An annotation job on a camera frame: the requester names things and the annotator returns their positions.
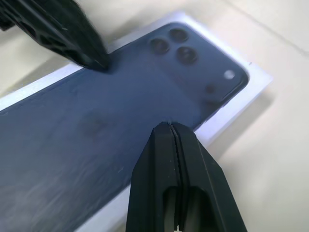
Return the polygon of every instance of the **smartphone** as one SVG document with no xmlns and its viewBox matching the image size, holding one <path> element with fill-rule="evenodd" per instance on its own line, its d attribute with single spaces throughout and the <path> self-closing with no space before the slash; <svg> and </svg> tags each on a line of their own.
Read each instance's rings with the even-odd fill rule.
<svg viewBox="0 0 309 232">
<path fill-rule="evenodd" d="M 129 185 L 152 129 L 197 128 L 248 83 L 245 70 L 171 23 L 0 112 L 0 225 L 72 232 Z"/>
</svg>

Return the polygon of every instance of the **clamp jaw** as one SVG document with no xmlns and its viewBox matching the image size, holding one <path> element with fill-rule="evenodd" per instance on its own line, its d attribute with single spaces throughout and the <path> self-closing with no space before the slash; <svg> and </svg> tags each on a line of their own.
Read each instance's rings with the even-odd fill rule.
<svg viewBox="0 0 309 232">
<path fill-rule="evenodd" d="M 246 232 L 225 175 L 179 123 L 155 127 L 134 170 L 126 232 Z"/>
</svg>

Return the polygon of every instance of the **dark blue phone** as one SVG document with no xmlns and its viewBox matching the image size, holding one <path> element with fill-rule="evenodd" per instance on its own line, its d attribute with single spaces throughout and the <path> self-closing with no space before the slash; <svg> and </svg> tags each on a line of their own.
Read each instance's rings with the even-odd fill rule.
<svg viewBox="0 0 309 232">
<path fill-rule="evenodd" d="M 162 121 L 194 129 L 248 83 L 189 27 L 165 25 L 0 112 L 0 227 L 72 232 L 130 183 Z"/>
</svg>

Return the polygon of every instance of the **table surface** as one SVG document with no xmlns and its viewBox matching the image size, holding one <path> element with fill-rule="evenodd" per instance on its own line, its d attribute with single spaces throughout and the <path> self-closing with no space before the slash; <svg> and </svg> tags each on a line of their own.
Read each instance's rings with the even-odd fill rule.
<svg viewBox="0 0 309 232">
<path fill-rule="evenodd" d="M 208 151 L 250 232 L 307 232 L 309 15 L 306 0 L 78 0 L 107 43 L 185 10 L 274 77 Z M 68 63 L 18 28 L 0 33 L 0 96 Z"/>
</svg>

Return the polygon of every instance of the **phone box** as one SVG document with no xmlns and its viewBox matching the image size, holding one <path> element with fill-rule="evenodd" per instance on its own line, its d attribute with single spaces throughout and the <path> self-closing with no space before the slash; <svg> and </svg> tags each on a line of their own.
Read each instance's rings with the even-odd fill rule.
<svg viewBox="0 0 309 232">
<path fill-rule="evenodd" d="M 209 120 L 205 121 L 196 131 L 200 142 L 207 147 L 231 122 L 244 111 L 262 90 L 272 81 L 271 76 L 266 74 L 257 65 L 245 61 L 238 53 L 216 38 L 204 25 L 196 22 L 185 13 L 177 12 L 141 29 L 116 40 L 108 47 L 109 53 L 123 47 L 124 45 L 156 30 L 168 23 L 178 22 L 190 27 L 205 40 L 212 43 L 231 59 L 244 68 L 249 76 L 248 85 L 239 92 L 231 101 L 216 112 Z M 82 67 L 70 63 L 69 65 L 19 89 L 0 99 L 0 111 L 23 100 L 24 98 L 48 87 L 49 85 L 65 78 L 66 76 L 80 70 Z M 123 190 L 118 196 L 90 218 L 77 232 L 110 232 L 114 231 L 126 220 L 130 187 Z"/>
</svg>

